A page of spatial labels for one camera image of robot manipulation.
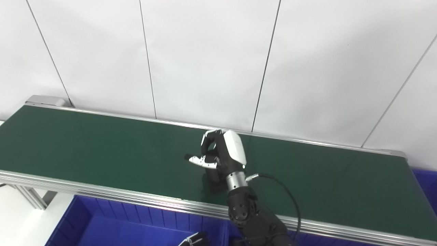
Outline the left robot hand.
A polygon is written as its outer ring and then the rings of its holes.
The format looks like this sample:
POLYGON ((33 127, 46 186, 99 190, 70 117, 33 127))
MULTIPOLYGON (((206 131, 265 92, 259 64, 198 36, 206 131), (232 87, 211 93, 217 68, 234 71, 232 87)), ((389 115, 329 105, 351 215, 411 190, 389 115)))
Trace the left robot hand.
POLYGON ((205 231, 197 232, 185 238, 179 246, 210 246, 209 234, 205 231))

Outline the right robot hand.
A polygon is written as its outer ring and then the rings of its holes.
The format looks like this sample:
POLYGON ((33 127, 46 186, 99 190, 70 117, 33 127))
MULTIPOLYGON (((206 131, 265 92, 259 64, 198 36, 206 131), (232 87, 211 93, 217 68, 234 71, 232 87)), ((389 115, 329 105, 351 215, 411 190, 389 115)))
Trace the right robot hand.
POLYGON ((242 140, 232 130, 208 130, 201 141, 201 155, 186 154, 184 159, 206 169, 215 169, 225 176, 242 172, 247 164, 242 140))

